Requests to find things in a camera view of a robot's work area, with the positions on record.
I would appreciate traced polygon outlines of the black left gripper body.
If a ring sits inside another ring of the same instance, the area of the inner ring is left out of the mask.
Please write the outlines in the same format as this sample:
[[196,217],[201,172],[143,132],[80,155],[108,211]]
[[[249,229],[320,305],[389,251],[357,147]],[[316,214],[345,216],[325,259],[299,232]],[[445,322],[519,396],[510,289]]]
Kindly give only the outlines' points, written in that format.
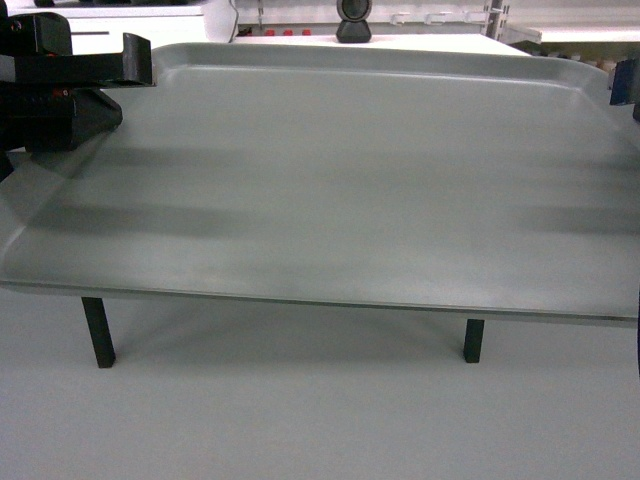
[[1,149],[71,151],[116,129],[121,107],[98,89],[52,83],[20,83],[19,59],[73,54],[68,20],[56,13],[1,14]]

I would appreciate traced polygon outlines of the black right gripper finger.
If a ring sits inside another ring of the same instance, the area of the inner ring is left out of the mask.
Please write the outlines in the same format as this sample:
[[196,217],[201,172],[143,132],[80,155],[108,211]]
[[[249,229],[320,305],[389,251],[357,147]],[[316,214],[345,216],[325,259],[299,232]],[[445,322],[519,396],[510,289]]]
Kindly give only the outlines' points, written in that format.
[[630,58],[616,64],[609,81],[610,105],[639,103],[639,59]]

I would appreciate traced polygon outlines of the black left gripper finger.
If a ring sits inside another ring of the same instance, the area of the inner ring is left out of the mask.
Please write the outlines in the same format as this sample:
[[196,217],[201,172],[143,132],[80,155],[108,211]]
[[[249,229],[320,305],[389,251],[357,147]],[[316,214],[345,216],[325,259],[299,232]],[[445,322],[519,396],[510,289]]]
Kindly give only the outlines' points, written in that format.
[[151,43],[124,33],[123,50],[88,55],[1,56],[1,82],[71,88],[154,85]]

